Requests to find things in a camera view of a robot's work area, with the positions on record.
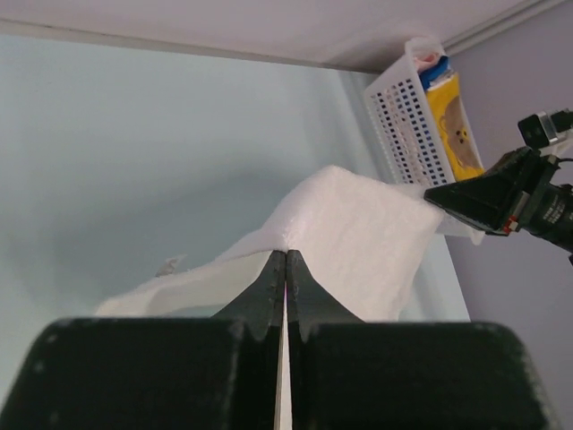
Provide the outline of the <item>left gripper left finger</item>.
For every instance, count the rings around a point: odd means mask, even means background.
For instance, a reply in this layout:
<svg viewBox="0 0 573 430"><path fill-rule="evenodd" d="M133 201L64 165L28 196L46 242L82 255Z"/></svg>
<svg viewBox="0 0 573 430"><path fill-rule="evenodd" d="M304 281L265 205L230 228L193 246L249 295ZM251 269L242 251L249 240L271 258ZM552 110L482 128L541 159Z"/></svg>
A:
<svg viewBox="0 0 573 430"><path fill-rule="evenodd" d="M287 257L208 318L60 319L32 342L4 429L274 429Z"/></svg>

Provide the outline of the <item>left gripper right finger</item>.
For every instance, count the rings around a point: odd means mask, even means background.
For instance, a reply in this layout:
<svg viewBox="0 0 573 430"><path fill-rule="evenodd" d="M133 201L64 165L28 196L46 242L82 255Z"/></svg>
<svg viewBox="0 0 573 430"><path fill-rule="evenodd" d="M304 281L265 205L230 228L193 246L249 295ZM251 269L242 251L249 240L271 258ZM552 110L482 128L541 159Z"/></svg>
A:
<svg viewBox="0 0 573 430"><path fill-rule="evenodd" d="M556 429L524 344L487 322L365 322L286 256L295 429Z"/></svg>

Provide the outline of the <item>yellow brown bear towel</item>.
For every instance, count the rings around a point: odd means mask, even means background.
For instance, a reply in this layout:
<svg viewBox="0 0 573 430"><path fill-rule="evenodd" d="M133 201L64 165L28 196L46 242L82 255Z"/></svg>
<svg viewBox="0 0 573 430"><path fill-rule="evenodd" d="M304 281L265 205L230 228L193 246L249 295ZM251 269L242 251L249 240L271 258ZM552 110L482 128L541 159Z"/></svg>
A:
<svg viewBox="0 0 573 430"><path fill-rule="evenodd" d="M480 176L483 167L463 113L458 74L431 86L426 98L455 180Z"/></svg>

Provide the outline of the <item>white towel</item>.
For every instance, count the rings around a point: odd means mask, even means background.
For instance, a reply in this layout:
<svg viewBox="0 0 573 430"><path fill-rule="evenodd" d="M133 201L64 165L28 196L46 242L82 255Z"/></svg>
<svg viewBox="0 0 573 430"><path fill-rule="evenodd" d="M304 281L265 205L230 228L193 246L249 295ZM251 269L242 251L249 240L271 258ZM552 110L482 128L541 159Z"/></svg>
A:
<svg viewBox="0 0 573 430"><path fill-rule="evenodd" d="M389 185L328 166L214 261L155 277L107 299L96 314L167 315L226 305L258 278L271 252L298 251L312 277L357 317L395 321L442 218L418 185Z"/></svg>

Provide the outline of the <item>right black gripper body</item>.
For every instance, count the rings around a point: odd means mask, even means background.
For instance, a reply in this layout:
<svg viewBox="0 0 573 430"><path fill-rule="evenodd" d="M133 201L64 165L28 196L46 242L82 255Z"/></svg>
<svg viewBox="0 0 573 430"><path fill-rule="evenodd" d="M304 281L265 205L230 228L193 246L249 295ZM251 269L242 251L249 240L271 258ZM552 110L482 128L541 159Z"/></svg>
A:
<svg viewBox="0 0 573 430"><path fill-rule="evenodd" d="M507 233L524 229L530 235L572 253L572 185L551 183L560 165L570 161L555 155L538 160L505 225Z"/></svg>

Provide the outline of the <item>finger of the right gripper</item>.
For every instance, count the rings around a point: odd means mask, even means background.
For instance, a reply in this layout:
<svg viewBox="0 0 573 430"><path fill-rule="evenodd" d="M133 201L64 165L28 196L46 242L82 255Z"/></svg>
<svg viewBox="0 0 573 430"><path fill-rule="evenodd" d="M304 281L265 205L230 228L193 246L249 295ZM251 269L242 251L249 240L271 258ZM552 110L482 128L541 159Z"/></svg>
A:
<svg viewBox="0 0 573 430"><path fill-rule="evenodd" d="M492 236L509 234L528 183L540 161L536 150L514 150L482 175L429 188L423 198L471 228Z"/></svg>

